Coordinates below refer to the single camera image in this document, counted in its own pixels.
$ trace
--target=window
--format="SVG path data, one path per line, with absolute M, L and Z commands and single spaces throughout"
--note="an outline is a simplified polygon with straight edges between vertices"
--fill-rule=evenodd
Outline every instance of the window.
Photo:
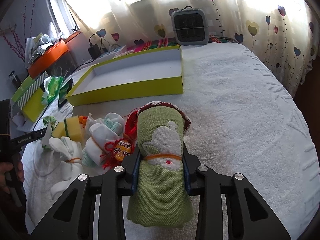
M 58 31 L 69 37 L 78 27 L 65 0 L 48 0 L 48 3 Z

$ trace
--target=human hand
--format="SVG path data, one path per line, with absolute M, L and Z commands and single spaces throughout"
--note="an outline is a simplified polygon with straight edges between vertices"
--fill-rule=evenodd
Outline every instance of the human hand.
M 24 182 L 24 171 L 23 171 L 23 164 L 21 161 L 18 162 L 17 165 L 18 172 L 17 177 L 21 182 Z M 10 194 L 9 188 L 7 187 L 5 183 L 5 176 L 4 174 L 7 171 L 11 171 L 13 169 L 13 164 L 9 162 L 1 162 L 0 163 L 0 189 L 2 189 L 4 192 Z

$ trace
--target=sponge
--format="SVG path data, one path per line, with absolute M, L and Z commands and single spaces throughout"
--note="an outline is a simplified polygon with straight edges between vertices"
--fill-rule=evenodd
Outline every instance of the sponge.
M 82 132 L 78 116 L 73 116 L 66 119 L 67 136 L 75 142 L 82 142 Z
M 64 136 L 69 137 L 72 141 L 82 142 L 83 138 L 78 116 L 73 116 L 65 119 L 64 122 L 59 122 L 51 133 L 51 136 L 59 139 Z

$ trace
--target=white bedspread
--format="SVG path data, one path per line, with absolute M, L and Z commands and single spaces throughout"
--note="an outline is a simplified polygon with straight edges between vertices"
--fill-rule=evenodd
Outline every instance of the white bedspread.
M 320 178 L 314 144 L 292 97 L 240 44 L 182 46 L 182 53 L 184 94 L 78 106 L 73 114 L 99 118 L 109 112 L 127 115 L 153 100 L 176 104 L 192 121 L 184 137 L 189 153 L 218 173 L 243 173 L 296 240 L 319 206 Z M 71 107 L 54 112 L 65 117 Z M 49 189 L 61 180 L 60 168 L 39 142 L 26 147 L 22 161 L 28 213 L 37 224 L 54 202 Z M 125 215 L 128 198 L 123 200 Z M 126 238 L 195 239 L 198 201 L 193 197 L 195 215 L 183 229 L 144 228 L 125 219 Z M 224 215 L 228 239 L 225 206 Z

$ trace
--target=smartphone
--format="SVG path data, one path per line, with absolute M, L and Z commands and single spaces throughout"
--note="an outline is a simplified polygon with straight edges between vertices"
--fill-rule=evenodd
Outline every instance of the smartphone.
M 67 103 L 66 95 L 69 93 L 71 88 L 73 87 L 73 79 L 69 79 L 67 83 L 65 83 L 61 88 L 59 92 L 59 101 L 58 101 L 58 108 L 60 109 Z

